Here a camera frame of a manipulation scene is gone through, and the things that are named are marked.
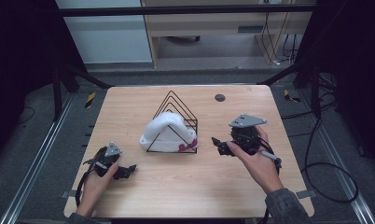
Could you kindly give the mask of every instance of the gray floor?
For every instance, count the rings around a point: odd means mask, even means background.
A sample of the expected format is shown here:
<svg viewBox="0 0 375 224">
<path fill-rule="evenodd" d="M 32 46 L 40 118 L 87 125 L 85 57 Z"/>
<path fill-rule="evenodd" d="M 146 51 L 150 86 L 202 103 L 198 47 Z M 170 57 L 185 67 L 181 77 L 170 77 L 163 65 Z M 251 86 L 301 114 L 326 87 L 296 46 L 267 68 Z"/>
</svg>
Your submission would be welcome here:
<svg viewBox="0 0 375 224">
<path fill-rule="evenodd" d="M 256 83 L 272 77 L 289 65 L 286 60 L 280 65 L 268 65 L 257 48 L 251 35 L 243 36 L 202 36 L 201 41 L 164 38 L 161 41 L 160 59 L 156 68 L 126 69 L 123 73 L 93 72 L 95 77 L 118 86 L 122 85 L 173 85 L 173 84 L 222 84 Z M 295 90 L 291 85 L 293 75 L 283 78 L 271 87 L 274 99 L 282 116 L 302 113 L 308 110 L 304 102 L 297 103 L 284 98 L 284 90 L 292 97 L 305 99 L 310 88 Z M 50 152 L 38 173 L 19 219 L 64 220 L 65 199 L 59 197 L 65 189 L 70 189 L 77 168 L 83 157 L 85 145 L 90 139 L 92 125 L 101 109 L 106 90 L 78 79 L 80 90 L 72 94 L 71 107 L 66 115 Z M 88 95 L 95 91 L 96 97 L 89 109 L 84 108 Z M 63 91 L 63 98 L 71 94 Z M 323 97 L 322 104 L 333 101 L 331 95 Z M 4 148 L 0 158 L 0 218 L 18 192 L 21 182 L 30 169 L 38 150 L 41 148 L 52 125 L 52 88 L 46 86 L 32 92 L 26 98 L 27 108 L 21 114 L 21 124 Z M 309 133 L 314 125 L 311 115 L 298 119 L 284 119 L 285 129 L 290 136 L 300 167 L 304 165 Z M 330 161 L 329 143 L 340 156 L 359 186 L 360 201 L 354 203 L 334 203 L 322 196 L 312 198 L 315 214 L 314 223 L 375 223 L 360 220 L 356 211 L 360 205 L 367 205 L 375 218 L 375 161 L 361 157 L 358 145 L 353 139 L 346 123 L 336 107 L 331 106 L 323 112 L 323 122 L 312 140 L 309 162 Z M 312 182 L 331 197 L 346 199 L 345 185 L 340 175 L 325 166 L 310 169 Z"/>
</svg>

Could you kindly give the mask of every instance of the person's right hand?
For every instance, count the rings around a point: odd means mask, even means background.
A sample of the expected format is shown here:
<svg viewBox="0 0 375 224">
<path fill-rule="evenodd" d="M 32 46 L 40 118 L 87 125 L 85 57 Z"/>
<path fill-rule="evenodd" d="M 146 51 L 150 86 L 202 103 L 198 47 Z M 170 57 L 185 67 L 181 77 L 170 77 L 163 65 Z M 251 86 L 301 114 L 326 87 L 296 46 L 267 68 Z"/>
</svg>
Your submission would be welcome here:
<svg viewBox="0 0 375 224">
<path fill-rule="evenodd" d="M 255 127 L 257 128 L 260 138 L 269 143 L 269 137 L 267 134 L 260 127 Z M 284 187 L 277 174 L 274 161 L 263 156 L 260 152 L 251 156 L 244 152 L 238 145 L 232 142 L 227 142 L 227 144 L 234 155 L 243 162 L 249 174 L 263 188 L 266 194 L 270 194 L 277 189 L 282 189 Z"/>
</svg>

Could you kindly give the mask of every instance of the small round object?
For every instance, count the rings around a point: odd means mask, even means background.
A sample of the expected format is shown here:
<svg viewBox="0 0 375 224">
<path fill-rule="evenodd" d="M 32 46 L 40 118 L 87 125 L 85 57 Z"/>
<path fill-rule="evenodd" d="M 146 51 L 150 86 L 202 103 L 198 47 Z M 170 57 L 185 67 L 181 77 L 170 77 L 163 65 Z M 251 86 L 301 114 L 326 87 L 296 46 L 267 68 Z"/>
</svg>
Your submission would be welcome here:
<svg viewBox="0 0 375 224">
<path fill-rule="evenodd" d="M 218 102 L 223 102 L 226 100 L 226 96 L 224 94 L 217 94 L 215 96 L 215 99 L 218 101 Z"/>
</svg>

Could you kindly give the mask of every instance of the person's left hand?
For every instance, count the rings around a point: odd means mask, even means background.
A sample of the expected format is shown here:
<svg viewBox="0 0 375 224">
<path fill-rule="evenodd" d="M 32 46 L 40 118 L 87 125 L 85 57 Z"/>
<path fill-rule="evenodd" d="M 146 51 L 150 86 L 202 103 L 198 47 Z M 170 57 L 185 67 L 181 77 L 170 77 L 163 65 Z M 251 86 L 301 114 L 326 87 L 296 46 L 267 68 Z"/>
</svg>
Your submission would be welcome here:
<svg viewBox="0 0 375 224">
<path fill-rule="evenodd" d="M 76 213 L 83 217 L 91 217 L 94 206 L 103 195 L 106 187 L 118 170 L 118 161 L 109 167 L 103 177 L 100 177 L 95 171 L 90 172 L 83 187 L 82 199 Z"/>
</svg>

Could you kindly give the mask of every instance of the black wire rack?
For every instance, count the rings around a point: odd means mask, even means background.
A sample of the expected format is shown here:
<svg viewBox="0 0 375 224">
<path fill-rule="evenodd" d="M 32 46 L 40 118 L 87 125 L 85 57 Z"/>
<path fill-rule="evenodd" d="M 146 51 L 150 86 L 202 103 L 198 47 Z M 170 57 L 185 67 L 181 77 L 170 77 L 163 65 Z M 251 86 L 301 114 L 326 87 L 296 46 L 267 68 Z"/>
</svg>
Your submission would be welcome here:
<svg viewBox="0 0 375 224">
<path fill-rule="evenodd" d="M 178 113 L 182 116 L 184 119 L 184 124 L 187 128 L 191 128 L 196 133 L 196 136 L 198 136 L 198 123 L 196 116 L 191 112 L 191 110 L 185 105 L 185 103 L 181 100 L 181 98 L 176 95 L 174 91 L 169 91 L 167 95 L 165 96 L 164 100 L 162 101 L 158 111 L 156 112 L 153 119 L 155 119 L 159 114 L 163 112 L 172 112 L 172 113 Z M 196 153 L 197 154 L 197 144 L 188 143 L 182 136 L 180 136 L 170 125 L 168 127 L 176 134 L 178 135 L 189 147 L 186 150 L 183 151 L 177 151 L 176 153 Z M 160 133 L 156 136 L 156 138 L 153 140 L 153 142 L 150 144 L 149 148 L 146 150 L 146 152 L 158 152 L 158 151 L 152 151 L 150 150 L 151 146 L 156 142 L 156 139 L 159 137 Z"/>
</svg>

